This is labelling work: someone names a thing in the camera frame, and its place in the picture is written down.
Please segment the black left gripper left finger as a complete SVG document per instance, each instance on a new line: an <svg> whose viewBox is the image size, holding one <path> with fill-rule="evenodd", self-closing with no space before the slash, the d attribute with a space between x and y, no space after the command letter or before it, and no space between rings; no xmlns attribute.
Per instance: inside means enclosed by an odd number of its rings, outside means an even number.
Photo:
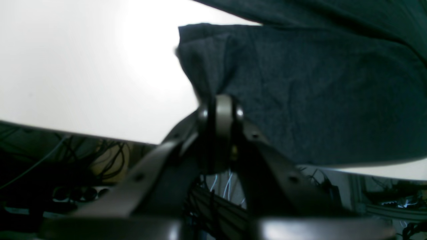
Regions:
<svg viewBox="0 0 427 240"><path fill-rule="evenodd" d="M126 178L99 200L45 222L43 240L190 240L184 204L214 173L214 99L178 123Z"/></svg>

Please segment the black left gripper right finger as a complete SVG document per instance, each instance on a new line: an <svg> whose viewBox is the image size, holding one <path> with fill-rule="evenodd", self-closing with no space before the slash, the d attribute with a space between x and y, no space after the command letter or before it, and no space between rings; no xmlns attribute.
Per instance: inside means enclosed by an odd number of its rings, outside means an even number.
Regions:
<svg viewBox="0 0 427 240"><path fill-rule="evenodd" d="M388 223L335 203L287 157L269 145L231 98L233 170L244 191L254 240L394 240Z"/></svg>

